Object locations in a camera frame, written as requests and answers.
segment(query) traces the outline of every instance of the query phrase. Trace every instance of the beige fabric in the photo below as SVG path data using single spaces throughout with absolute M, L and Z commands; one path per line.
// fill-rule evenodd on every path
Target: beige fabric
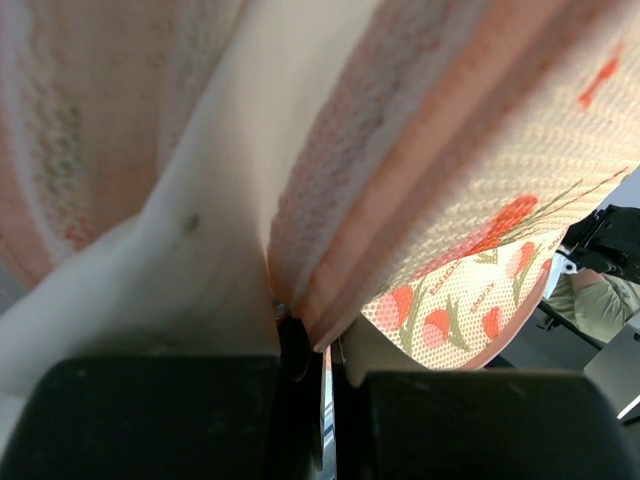
M 547 303 L 581 332 L 609 342 L 640 310 L 640 286 L 603 275 L 605 281 L 574 293 L 569 276 L 563 275 Z

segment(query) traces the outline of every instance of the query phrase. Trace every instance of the floral pattern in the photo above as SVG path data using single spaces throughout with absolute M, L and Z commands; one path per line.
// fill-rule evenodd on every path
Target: floral pattern
M 378 325 L 387 330 L 398 330 L 407 320 L 412 305 L 413 288 L 409 285 L 383 295 L 376 307 Z
M 498 256 L 498 249 L 494 248 L 489 252 L 479 253 L 475 259 L 476 263 L 490 263 L 492 265 L 497 265 L 500 261 L 500 257 Z
M 502 309 L 493 307 L 482 317 L 482 327 L 489 340 L 494 340 L 502 329 Z
M 589 109 L 598 89 L 618 71 L 623 46 L 624 44 L 622 42 L 616 45 L 609 61 L 600 69 L 596 78 L 594 78 L 587 89 L 582 92 L 582 95 L 578 97 L 578 102 L 584 110 Z
M 446 310 L 435 310 L 424 319 L 422 341 L 429 348 L 441 347 L 449 339 L 451 322 Z
M 552 259 L 548 258 L 544 261 L 544 263 L 542 264 L 542 267 L 540 267 L 540 273 L 538 274 L 538 280 L 540 280 L 543 276 L 545 276 L 546 274 L 548 274 L 551 271 L 551 262 Z
M 428 262 L 422 267 L 415 278 L 422 278 L 433 270 L 446 265 L 458 258 L 475 255 L 486 250 L 495 249 L 502 243 L 502 237 L 534 211 L 538 199 L 534 195 L 521 195 L 503 207 L 488 225 L 469 235 L 465 240 L 449 249 L 444 255 Z M 479 257 L 479 263 L 498 263 L 497 251 L 490 255 Z
M 533 242 L 525 243 L 520 250 L 511 257 L 511 260 L 509 260 L 507 264 L 507 277 L 513 280 L 520 275 L 526 266 L 531 263 L 535 250 L 536 246 Z

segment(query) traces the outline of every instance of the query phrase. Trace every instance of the person's arm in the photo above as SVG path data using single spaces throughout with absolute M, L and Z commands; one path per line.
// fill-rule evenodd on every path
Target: person's arm
M 593 270 L 570 275 L 574 311 L 580 331 L 603 342 L 610 341 L 633 313 L 611 284 Z
M 574 293 L 578 293 L 591 285 L 606 283 L 606 280 L 602 275 L 587 268 L 575 275 L 569 275 L 569 279 L 571 280 L 571 286 L 573 287 Z

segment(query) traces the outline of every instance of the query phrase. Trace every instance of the person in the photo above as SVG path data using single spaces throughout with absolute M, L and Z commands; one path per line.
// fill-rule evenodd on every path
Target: person
M 562 275 L 547 303 L 581 332 L 608 343 L 640 310 L 640 286 L 583 269 Z

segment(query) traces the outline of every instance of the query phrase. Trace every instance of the black object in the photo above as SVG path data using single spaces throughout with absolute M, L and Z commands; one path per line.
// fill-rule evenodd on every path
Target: black object
M 272 357 L 79 359 L 41 381 L 2 480 L 309 479 L 322 355 L 292 382 Z M 621 427 L 578 375 L 374 373 L 334 364 L 338 477 L 638 478 Z
M 630 427 L 631 425 L 635 425 L 635 424 L 637 424 L 637 423 L 639 423 L 639 422 L 640 422 L 640 415 L 637 415 L 637 416 L 632 417 L 632 418 L 630 418 L 630 419 L 628 419 L 628 420 L 624 420 L 624 421 L 621 423 L 621 425 L 622 425 L 623 427 Z
M 298 479 L 319 459 L 322 355 L 79 359 L 41 381 L 2 480 Z
M 278 337 L 282 366 L 291 380 L 300 381 L 307 373 L 313 355 L 302 321 L 285 314 L 278 322 Z
M 496 355 L 485 365 L 485 368 L 515 368 L 515 365 L 506 360 L 502 355 Z
M 602 345 L 600 343 L 598 343 L 597 340 L 594 340 L 593 338 L 591 338 L 586 333 L 582 333 L 578 329 L 578 327 L 576 327 L 573 323 L 571 323 L 569 320 L 567 320 L 562 315 L 560 315 L 558 312 L 556 312 L 553 309 L 553 307 L 551 307 L 549 304 L 547 304 L 544 300 L 542 300 L 542 301 L 540 301 L 540 303 L 538 303 L 538 307 L 537 308 L 542 310 L 545 313 L 545 315 L 547 315 L 549 317 L 549 321 L 544 326 L 539 326 L 540 328 L 549 331 L 549 330 L 552 330 L 553 328 L 557 327 L 558 325 L 562 325 L 567 330 L 570 330 L 574 335 L 577 335 L 578 337 L 580 337 L 582 340 L 587 342 L 592 347 L 596 348 L 597 350 L 602 350 Z
M 640 283 L 640 209 L 595 210 L 569 227 L 562 245 L 581 268 Z
M 354 389 L 334 364 L 333 377 L 338 479 L 638 478 L 581 375 L 374 373 Z

